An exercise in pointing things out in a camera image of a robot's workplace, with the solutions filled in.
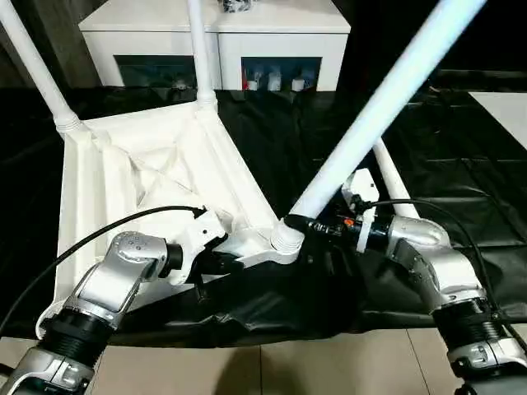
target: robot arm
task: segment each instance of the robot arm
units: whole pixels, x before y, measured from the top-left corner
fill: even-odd
[[[339,218],[326,225],[303,216],[285,222],[302,233],[356,243],[361,221]],[[520,394],[527,389],[527,356],[487,301],[470,261],[452,249],[446,231],[435,222],[394,216],[368,227],[366,247],[381,251],[405,268],[448,347],[455,375],[465,381],[459,394]]]
[[[175,286],[185,283],[198,254],[224,235],[217,216],[207,211],[178,237],[178,244],[138,232],[115,236],[105,258],[45,323],[43,340],[27,351],[0,395],[84,393],[139,285],[158,278]]]

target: white tube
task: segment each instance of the white tube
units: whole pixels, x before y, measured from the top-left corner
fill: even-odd
[[[79,127],[79,118],[66,103],[10,0],[0,0],[0,21],[51,110],[57,129],[61,132]]]
[[[401,175],[395,167],[395,163],[392,160],[386,148],[385,142],[382,138],[379,139],[377,144],[373,146],[373,152],[375,158],[379,164],[379,169],[382,174],[382,179],[385,182],[386,189],[388,189],[389,197],[392,199],[409,199],[410,195],[404,185]],[[413,204],[394,204],[395,213],[398,216],[406,216],[408,218],[419,218],[419,214]]]
[[[440,0],[291,209],[291,213],[309,217],[320,214],[485,2],[486,0]],[[271,237],[273,246],[290,250],[283,245],[288,243],[291,249],[300,245],[302,234],[285,228],[283,224],[275,227]]]
[[[217,105],[216,94],[212,90],[211,75],[208,70],[207,44],[203,24],[202,0],[187,0],[189,5],[190,33],[194,50],[194,67],[198,81],[198,104]]]

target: bottle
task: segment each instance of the bottle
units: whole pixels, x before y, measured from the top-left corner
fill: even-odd
[[[268,91],[280,91],[282,89],[282,73],[279,66],[271,67],[271,72],[268,76]]]

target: black plastic sheet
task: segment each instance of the black plastic sheet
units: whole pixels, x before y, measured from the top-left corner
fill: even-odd
[[[0,91],[0,315],[56,254],[63,143],[36,91]],[[82,119],[191,100],[164,89],[68,92]],[[219,114],[278,216],[285,215],[346,131],[363,101],[345,93],[218,92]],[[451,210],[482,247],[497,299],[516,321],[527,322],[527,151],[466,93],[423,92],[385,134],[410,195]],[[371,154],[363,161],[381,194]],[[338,196],[324,210],[345,208]],[[444,225],[469,256],[448,218],[425,207],[422,216]],[[113,339],[136,346],[233,346],[339,332],[432,325],[398,268],[378,253],[305,243],[295,264],[262,263],[207,286],[130,313]],[[35,289],[9,327],[32,336],[52,299],[54,278]]]

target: floor tile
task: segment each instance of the floor tile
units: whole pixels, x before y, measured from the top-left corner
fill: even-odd
[[[408,334],[431,395],[452,395],[463,380],[452,373],[446,345],[435,328],[409,329]]]
[[[259,348],[108,347],[94,395],[259,395]]]
[[[515,330],[527,341],[527,323],[517,323],[513,325]]]
[[[26,351],[35,344],[34,340],[4,337],[0,341],[0,362],[14,368]],[[6,380],[7,378],[0,376],[0,386],[3,386]]]
[[[426,395],[404,330],[262,346],[263,395]]]

